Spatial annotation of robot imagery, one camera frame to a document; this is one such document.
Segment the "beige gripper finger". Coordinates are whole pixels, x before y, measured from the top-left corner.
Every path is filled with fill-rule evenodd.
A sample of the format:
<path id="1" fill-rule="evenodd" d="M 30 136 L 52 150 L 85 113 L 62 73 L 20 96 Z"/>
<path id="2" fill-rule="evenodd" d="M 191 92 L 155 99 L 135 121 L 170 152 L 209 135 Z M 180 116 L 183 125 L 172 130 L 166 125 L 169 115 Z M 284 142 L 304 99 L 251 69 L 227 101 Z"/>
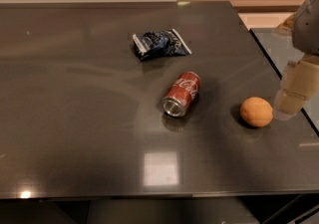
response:
<path id="1" fill-rule="evenodd" d="M 273 116 L 289 120 L 319 91 L 319 56 L 305 54 L 284 69 L 273 107 Z"/>

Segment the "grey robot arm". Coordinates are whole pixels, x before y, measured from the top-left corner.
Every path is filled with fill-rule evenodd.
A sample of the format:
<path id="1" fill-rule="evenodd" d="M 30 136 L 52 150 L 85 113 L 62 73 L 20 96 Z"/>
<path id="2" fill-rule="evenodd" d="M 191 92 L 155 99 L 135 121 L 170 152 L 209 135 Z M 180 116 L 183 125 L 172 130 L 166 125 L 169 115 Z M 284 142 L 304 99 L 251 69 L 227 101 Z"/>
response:
<path id="1" fill-rule="evenodd" d="M 273 108 L 279 120 L 294 117 L 319 90 L 319 0 L 305 0 L 297 9 L 291 36 L 304 56 L 284 69 Z"/>

